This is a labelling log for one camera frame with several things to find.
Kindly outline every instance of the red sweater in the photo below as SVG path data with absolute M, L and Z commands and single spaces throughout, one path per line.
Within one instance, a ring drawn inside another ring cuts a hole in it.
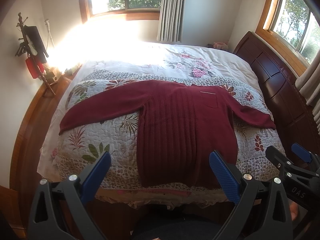
M 228 163 L 236 163 L 233 115 L 252 126 L 275 129 L 269 114 L 242 106 L 221 87 L 149 80 L 106 90 L 76 104 L 63 117 L 60 134 L 137 110 L 137 164 L 144 187 L 170 182 L 219 187 L 209 154 L 218 150 Z

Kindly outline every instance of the sweater sleeve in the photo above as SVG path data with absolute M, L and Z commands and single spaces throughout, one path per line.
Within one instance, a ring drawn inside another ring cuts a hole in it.
M 156 84 L 154 80 L 132 82 L 79 102 L 63 117 L 59 134 L 81 125 L 110 120 L 137 111 L 151 97 Z
M 259 127 L 259 128 L 271 128 L 276 129 L 275 123 L 271 120 L 269 114 L 265 114 L 258 109 L 254 109 L 249 106 L 241 105 L 233 96 L 228 92 L 223 94 L 223 97 L 232 110 L 232 112 L 241 120 L 247 124 Z

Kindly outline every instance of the wooden headboard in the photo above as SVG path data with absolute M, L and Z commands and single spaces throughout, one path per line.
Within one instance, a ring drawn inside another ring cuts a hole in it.
M 312 108 L 295 87 L 296 77 L 289 67 L 251 32 L 242 38 L 234 54 L 248 62 L 257 75 L 287 157 L 299 166 L 303 164 L 291 151 L 293 143 L 319 155 L 320 135 Z

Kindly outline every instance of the metal bolt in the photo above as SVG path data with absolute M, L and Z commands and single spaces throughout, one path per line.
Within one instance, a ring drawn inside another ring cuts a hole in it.
M 246 179 L 246 180 L 251 180 L 252 176 L 250 174 L 244 174 L 243 178 Z
M 41 181 L 40 181 L 40 184 L 41 185 L 44 185 L 44 184 L 46 184 L 48 181 L 46 180 L 46 179 L 41 179 Z
M 281 179 L 279 179 L 279 178 L 275 178 L 273 181 L 274 181 L 276 184 L 280 184 L 280 183 L 281 183 Z
M 69 180 L 73 181 L 76 180 L 78 178 L 78 176 L 76 174 L 72 174 L 69 176 Z

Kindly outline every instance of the curtain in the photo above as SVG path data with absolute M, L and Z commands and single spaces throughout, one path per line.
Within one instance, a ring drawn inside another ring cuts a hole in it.
M 307 100 L 320 134 L 320 51 L 307 70 L 296 80 L 296 87 Z
M 184 0 L 161 0 L 158 41 L 180 41 Z

